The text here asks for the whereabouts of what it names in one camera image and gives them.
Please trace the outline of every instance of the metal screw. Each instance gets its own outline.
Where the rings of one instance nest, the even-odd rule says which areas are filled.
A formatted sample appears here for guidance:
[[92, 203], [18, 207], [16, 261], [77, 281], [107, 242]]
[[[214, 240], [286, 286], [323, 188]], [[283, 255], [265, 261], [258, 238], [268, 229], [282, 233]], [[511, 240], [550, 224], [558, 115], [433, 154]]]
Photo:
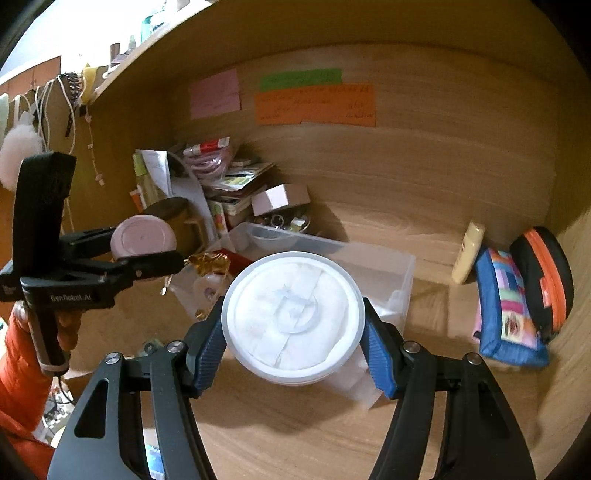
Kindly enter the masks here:
[[482, 363], [482, 357], [478, 353], [471, 352], [466, 357], [472, 365], [480, 365]]
[[181, 342], [180, 340], [175, 340], [174, 342], [170, 342], [166, 346], [166, 350], [168, 350], [170, 353], [179, 353], [179, 352], [183, 351], [183, 348], [184, 348], [184, 343]]
[[109, 355], [107, 355], [107, 356], [105, 357], [105, 362], [106, 362], [108, 365], [114, 365], [114, 364], [115, 364], [115, 363], [117, 363], [119, 360], [121, 360], [121, 355], [120, 355], [120, 354], [118, 354], [117, 352], [110, 353]]
[[418, 353], [421, 349], [421, 346], [417, 342], [409, 341], [404, 342], [404, 350], [408, 353]]

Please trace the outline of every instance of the round white container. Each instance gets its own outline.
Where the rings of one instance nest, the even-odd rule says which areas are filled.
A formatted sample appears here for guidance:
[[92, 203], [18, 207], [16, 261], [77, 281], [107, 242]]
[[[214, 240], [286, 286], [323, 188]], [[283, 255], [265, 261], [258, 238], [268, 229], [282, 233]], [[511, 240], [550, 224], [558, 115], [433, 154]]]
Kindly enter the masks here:
[[111, 237], [113, 258], [168, 252], [177, 248], [174, 231], [152, 215], [135, 215], [121, 222]]
[[222, 308], [228, 347], [259, 377], [307, 385], [338, 370], [359, 345], [363, 297], [331, 260], [306, 252], [265, 257], [234, 280]]

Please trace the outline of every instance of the pink lid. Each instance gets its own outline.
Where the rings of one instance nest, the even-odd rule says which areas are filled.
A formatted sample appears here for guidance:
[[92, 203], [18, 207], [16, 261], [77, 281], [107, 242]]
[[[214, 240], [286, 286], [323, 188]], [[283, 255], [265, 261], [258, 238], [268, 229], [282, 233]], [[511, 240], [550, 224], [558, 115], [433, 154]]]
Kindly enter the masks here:
[[164, 220], [152, 215], [136, 215], [124, 220], [111, 237], [111, 253], [116, 260], [176, 248], [173, 229]]

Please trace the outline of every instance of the cream colored tube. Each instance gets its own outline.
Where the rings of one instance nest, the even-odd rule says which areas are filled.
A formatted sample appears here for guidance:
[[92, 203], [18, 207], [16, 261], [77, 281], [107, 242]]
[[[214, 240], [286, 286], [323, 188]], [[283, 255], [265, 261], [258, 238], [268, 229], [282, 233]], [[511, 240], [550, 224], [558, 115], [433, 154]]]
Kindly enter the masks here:
[[452, 280], [455, 283], [462, 284], [466, 281], [476, 261], [476, 256], [482, 245], [483, 238], [484, 225], [470, 222], [468, 230], [466, 230], [466, 235], [464, 235], [462, 248], [457, 255], [456, 263], [452, 270]]

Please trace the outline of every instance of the person's hand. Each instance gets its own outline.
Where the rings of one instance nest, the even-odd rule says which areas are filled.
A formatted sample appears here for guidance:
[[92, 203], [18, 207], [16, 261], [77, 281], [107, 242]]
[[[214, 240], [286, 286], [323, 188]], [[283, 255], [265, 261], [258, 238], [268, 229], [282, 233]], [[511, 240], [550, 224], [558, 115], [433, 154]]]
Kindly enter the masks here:
[[[64, 351], [70, 351], [76, 348], [78, 344], [78, 330], [80, 329], [80, 319], [82, 311], [56, 312], [57, 317], [57, 341]], [[20, 301], [14, 304], [12, 308], [12, 317], [25, 332], [30, 332], [28, 322], [28, 310]]]

